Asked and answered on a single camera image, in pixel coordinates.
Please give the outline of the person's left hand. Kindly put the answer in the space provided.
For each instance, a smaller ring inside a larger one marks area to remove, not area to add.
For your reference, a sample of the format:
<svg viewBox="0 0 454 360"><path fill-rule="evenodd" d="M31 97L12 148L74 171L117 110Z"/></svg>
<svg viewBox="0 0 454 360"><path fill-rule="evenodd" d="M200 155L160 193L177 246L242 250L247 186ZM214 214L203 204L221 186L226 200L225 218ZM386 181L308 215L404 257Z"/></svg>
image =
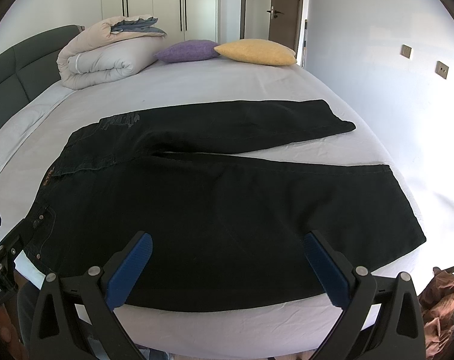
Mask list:
<svg viewBox="0 0 454 360"><path fill-rule="evenodd" d="M0 342L13 359L28 359L28 351L21 342L17 329L4 304L0 305Z"/></svg>

